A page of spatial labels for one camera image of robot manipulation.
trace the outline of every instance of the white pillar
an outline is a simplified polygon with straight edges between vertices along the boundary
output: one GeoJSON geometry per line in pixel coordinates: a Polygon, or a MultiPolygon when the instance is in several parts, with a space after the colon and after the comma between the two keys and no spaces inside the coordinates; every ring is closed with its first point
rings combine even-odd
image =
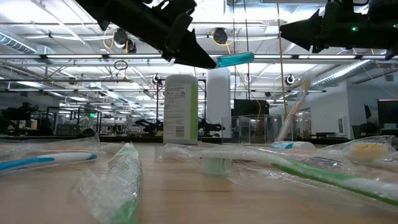
{"type": "Polygon", "coordinates": [[[221,124],[225,130],[219,133],[224,138],[231,137],[231,79],[228,68],[207,71],[206,119],[212,124],[221,124]]]}

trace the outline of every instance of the toothbrush bristles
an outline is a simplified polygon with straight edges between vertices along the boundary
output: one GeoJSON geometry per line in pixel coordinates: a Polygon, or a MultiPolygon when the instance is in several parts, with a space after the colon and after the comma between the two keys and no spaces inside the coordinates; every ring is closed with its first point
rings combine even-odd
{"type": "Polygon", "coordinates": [[[231,172],[232,160],[220,158],[202,158],[202,169],[213,175],[228,175],[231,172]]]}

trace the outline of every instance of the blue toothbrush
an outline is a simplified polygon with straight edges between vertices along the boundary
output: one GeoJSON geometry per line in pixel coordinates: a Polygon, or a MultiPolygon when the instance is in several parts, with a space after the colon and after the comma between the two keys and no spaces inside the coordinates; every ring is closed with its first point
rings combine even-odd
{"type": "Polygon", "coordinates": [[[96,159],[97,155],[89,152],[68,152],[58,154],[48,154],[28,159],[18,159],[14,161],[0,162],[0,173],[26,169],[39,166],[47,166],[52,164],[60,164],[64,162],[88,161],[96,159]]]}

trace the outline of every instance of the industrial ceiling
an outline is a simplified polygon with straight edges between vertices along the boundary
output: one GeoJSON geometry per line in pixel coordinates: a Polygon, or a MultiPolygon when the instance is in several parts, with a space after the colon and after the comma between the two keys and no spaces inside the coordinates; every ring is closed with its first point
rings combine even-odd
{"type": "MultiPolygon", "coordinates": [[[[278,102],[281,66],[277,1],[246,0],[246,13],[243,1],[237,0],[234,9],[230,2],[197,1],[198,7],[192,14],[193,22],[190,29],[195,29],[197,42],[214,57],[229,52],[252,51],[256,55],[255,61],[249,67],[237,66],[236,97],[247,97],[246,88],[249,85],[252,91],[255,90],[252,92],[254,97],[281,105],[278,102]],[[215,44],[212,32],[217,27],[225,29],[228,41],[233,42],[235,33],[235,43],[228,47],[215,44]],[[265,91],[271,92],[272,96],[266,97],[265,91]]],[[[325,0],[279,2],[281,24],[307,19],[318,9],[324,11],[326,3],[325,0]]],[[[366,13],[367,7],[356,7],[354,10],[366,13]]],[[[113,33],[117,28],[111,24],[108,30],[103,32],[96,21],[74,0],[0,1],[1,88],[15,91],[45,90],[46,93],[59,97],[61,102],[65,102],[67,96],[67,103],[91,103],[98,105],[97,107],[102,105],[103,109],[122,111],[135,105],[134,107],[141,109],[136,110],[136,116],[148,118],[153,117],[157,97],[154,76],[166,78],[172,74],[187,74],[195,75],[199,79],[206,78],[205,69],[168,63],[160,57],[158,51],[132,35],[130,38],[134,40],[137,52],[126,55],[123,50],[112,44],[113,33]],[[16,50],[14,43],[21,44],[22,47],[16,50]],[[31,52],[34,54],[25,54],[30,50],[34,51],[31,52]],[[38,57],[36,54],[47,56],[43,60],[43,56],[38,57]],[[115,69],[115,63],[120,60],[128,63],[127,69],[115,69]]],[[[384,58],[382,55],[374,55],[375,51],[372,52],[371,49],[330,48],[324,50],[321,55],[309,55],[306,50],[284,39],[281,41],[281,49],[284,55],[282,63],[285,75],[291,74],[298,80],[302,75],[317,77],[314,82],[316,85],[312,86],[312,94],[323,94],[322,90],[326,84],[330,84],[326,82],[327,79],[336,76],[336,72],[364,60],[374,62],[384,58]]],[[[377,65],[378,67],[374,64],[369,65],[369,71],[382,69],[380,64],[377,65]]],[[[123,67],[124,62],[119,63],[119,66],[123,67]]],[[[234,77],[235,69],[231,67],[230,70],[234,77]]],[[[231,78],[231,81],[233,91],[234,78],[231,78]]],[[[204,83],[200,82],[200,85],[201,88],[205,87],[204,83]]],[[[295,87],[297,86],[292,85],[287,89],[293,90],[295,87]]],[[[158,97],[163,99],[162,92],[158,97]]],[[[203,91],[200,91],[199,100],[200,114],[203,114],[203,91]]]]}

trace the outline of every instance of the wooden table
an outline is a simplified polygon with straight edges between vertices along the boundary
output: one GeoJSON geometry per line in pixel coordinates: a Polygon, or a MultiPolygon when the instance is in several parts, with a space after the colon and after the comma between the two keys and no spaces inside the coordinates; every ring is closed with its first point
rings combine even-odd
{"type": "MultiPolygon", "coordinates": [[[[136,144],[144,166],[141,223],[398,223],[391,213],[250,189],[203,175],[190,164],[156,162],[159,146],[136,144]]],[[[98,223],[72,189],[86,168],[104,172],[110,158],[1,175],[0,223],[98,223]]]]}

